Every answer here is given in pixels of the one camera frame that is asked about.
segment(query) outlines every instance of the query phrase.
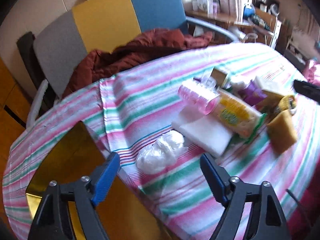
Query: pink cloth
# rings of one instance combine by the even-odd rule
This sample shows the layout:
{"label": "pink cloth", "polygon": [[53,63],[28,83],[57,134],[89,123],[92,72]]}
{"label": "pink cloth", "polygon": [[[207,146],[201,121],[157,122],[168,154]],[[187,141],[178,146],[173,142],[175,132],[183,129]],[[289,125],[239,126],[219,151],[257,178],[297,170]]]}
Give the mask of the pink cloth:
{"label": "pink cloth", "polygon": [[[316,222],[320,214],[320,185],[318,182],[319,176],[320,160],[316,165],[316,170],[313,178],[300,200],[300,203],[304,207],[312,225]],[[307,221],[298,208],[293,212],[292,216],[288,220],[288,227],[292,240],[304,240],[309,233]]]}
{"label": "pink cloth", "polygon": [[302,74],[309,83],[320,86],[320,64],[317,61],[309,60]]}

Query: yellow package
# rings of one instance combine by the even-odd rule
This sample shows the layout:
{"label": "yellow package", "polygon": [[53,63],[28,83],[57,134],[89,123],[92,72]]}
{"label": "yellow package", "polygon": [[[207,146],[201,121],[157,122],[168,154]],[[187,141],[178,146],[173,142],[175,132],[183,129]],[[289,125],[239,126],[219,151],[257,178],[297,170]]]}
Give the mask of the yellow package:
{"label": "yellow package", "polygon": [[298,140],[289,109],[282,111],[267,124],[267,131],[272,148],[277,153],[285,152]]}
{"label": "yellow package", "polygon": [[224,125],[250,142],[257,129],[263,124],[265,114],[249,106],[234,95],[219,89],[220,103],[212,111]]}

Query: white plastic bag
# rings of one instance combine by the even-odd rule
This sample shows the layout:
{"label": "white plastic bag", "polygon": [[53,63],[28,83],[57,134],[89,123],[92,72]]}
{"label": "white plastic bag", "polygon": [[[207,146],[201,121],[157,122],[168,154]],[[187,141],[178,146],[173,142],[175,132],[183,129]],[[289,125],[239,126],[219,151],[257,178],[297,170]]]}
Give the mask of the white plastic bag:
{"label": "white plastic bag", "polygon": [[232,76],[230,79],[230,85],[233,92],[238,92],[239,90],[245,89],[249,86],[250,80],[244,76]]}
{"label": "white plastic bag", "polygon": [[177,162],[188,147],[183,146],[183,135],[171,130],[160,136],[153,145],[143,147],[137,156],[137,168],[145,174],[156,174]]}

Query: chair backrest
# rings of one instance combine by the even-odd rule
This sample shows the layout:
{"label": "chair backrest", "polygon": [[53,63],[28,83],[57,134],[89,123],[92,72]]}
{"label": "chair backrest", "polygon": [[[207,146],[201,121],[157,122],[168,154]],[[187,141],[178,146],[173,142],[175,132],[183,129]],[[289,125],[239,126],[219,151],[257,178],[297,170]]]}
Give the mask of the chair backrest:
{"label": "chair backrest", "polygon": [[48,25],[33,46],[44,75],[61,98],[74,68],[91,50],[111,52],[154,28],[188,33],[181,0],[89,0]]}

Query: table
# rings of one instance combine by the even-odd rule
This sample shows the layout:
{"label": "table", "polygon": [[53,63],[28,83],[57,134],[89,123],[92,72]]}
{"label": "table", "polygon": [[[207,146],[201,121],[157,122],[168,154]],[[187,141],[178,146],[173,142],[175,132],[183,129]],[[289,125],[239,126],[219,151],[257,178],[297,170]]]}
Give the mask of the table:
{"label": "table", "polygon": [[[142,147],[171,129],[172,119],[184,106],[177,96],[181,82],[210,74],[214,67],[227,67],[231,74],[248,78],[256,75],[270,78],[289,90],[294,79],[304,79],[268,46],[232,43],[151,61],[71,94],[11,146],[3,196],[6,214],[17,237],[21,240],[28,237],[31,219],[25,190],[34,172],[57,141],[83,120],[94,132],[95,141],[119,153],[118,176],[156,217],[181,239],[209,239],[223,207],[214,200],[201,172],[199,158],[204,150],[190,144],[176,164],[155,175],[139,171],[135,159]],[[301,198],[320,153],[319,106],[301,95],[297,95],[297,102],[293,122],[299,141],[288,151],[276,155],[262,127],[251,144],[234,140],[217,160],[231,176],[239,176],[244,182],[270,181],[287,218],[296,205],[285,189]],[[249,208],[244,209],[236,239],[242,239]]]}
{"label": "table", "polygon": [[228,15],[226,13],[218,13],[216,15],[208,15],[206,12],[204,11],[192,11],[192,10],[188,10],[185,11],[186,16],[190,16],[190,17],[194,17],[194,18],[198,18],[201,20],[206,20],[208,22],[211,23],[215,23],[218,22],[219,24],[226,24],[226,25],[243,25],[243,26],[252,26],[252,24],[250,23],[246,23],[246,22],[239,22],[236,20],[236,17],[232,16],[232,15]]}

